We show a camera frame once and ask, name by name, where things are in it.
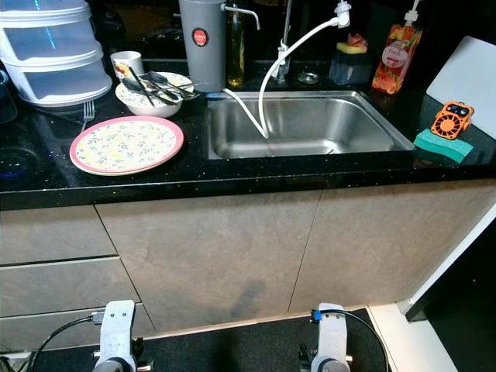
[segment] mug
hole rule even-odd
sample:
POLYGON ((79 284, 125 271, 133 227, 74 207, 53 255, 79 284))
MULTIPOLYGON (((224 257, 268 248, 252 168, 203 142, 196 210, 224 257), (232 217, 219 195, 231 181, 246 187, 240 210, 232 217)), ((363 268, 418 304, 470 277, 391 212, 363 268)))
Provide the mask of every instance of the mug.
POLYGON ((138 52, 117 52, 110 55, 114 72, 119 80, 123 78, 133 78, 129 68, 131 67, 136 75, 144 74, 141 54, 138 52))

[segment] water filter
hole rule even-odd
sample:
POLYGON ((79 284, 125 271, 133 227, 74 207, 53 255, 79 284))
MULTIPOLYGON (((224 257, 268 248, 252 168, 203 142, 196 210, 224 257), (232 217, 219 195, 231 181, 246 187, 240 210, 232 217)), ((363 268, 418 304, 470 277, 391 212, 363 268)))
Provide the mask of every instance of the water filter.
POLYGON ((226 6, 226 0, 179 0, 184 45, 191 80, 203 92, 226 86, 226 12, 255 12, 226 6))

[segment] white tile floor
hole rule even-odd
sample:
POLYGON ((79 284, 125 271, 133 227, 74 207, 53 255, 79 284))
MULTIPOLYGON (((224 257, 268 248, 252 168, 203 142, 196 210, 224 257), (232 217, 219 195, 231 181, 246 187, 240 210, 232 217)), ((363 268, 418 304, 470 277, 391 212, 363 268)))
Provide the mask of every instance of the white tile floor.
POLYGON ((407 322, 396 304, 367 309, 393 372, 457 372, 429 321, 407 322))

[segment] drawer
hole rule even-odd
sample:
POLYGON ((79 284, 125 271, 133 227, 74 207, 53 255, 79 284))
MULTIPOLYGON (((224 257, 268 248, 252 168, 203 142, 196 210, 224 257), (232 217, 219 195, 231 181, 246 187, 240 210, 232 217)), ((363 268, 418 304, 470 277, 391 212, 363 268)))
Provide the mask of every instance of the drawer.
POLYGON ((90 205, 5 211, 0 216, 1 265, 116 254, 90 205))
MULTIPOLYGON (((42 315, 16 316, 0 318, 0 344, 3 350, 32 350, 40 346, 42 341, 55 329, 84 318, 94 311, 105 308, 94 308, 72 312, 58 312, 42 315)), ((155 333, 143 304, 136 304, 133 337, 152 336, 155 333)), ((75 325, 57 335, 47 345, 47 349, 60 347, 94 345, 100 342, 100 326, 91 322, 75 325)))
POLYGON ((118 257, 0 267, 0 298, 2 317, 140 302, 118 257))

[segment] cabinet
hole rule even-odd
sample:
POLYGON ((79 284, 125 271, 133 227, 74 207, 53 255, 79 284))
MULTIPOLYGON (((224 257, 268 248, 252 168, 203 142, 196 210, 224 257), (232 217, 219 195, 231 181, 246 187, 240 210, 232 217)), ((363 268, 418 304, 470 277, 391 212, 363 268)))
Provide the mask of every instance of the cabinet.
MULTIPOLYGON (((93 308, 0 319, 0 329, 2 330, 0 333, 0 344, 2 345, 2 350, 34 350, 40 347, 42 341, 55 329, 73 320, 89 316, 92 312, 104 310, 105 308, 93 308)), ((136 304, 133 337, 150 336, 153 334, 154 329, 143 304, 136 304)), ((99 340, 100 326, 88 322, 66 329, 50 341, 47 349, 98 344, 99 340)))
POLYGON ((0 267, 2 317, 139 302, 118 257, 0 267))
POLYGON ((321 191, 97 205, 157 331, 288 311, 321 191))
POLYGON ((4 211, 0 264, 116 255, 93 206, 4 211))
POLYGON ((496 202, 496 181, 324 190, 291 312, 400 301, 496 202))

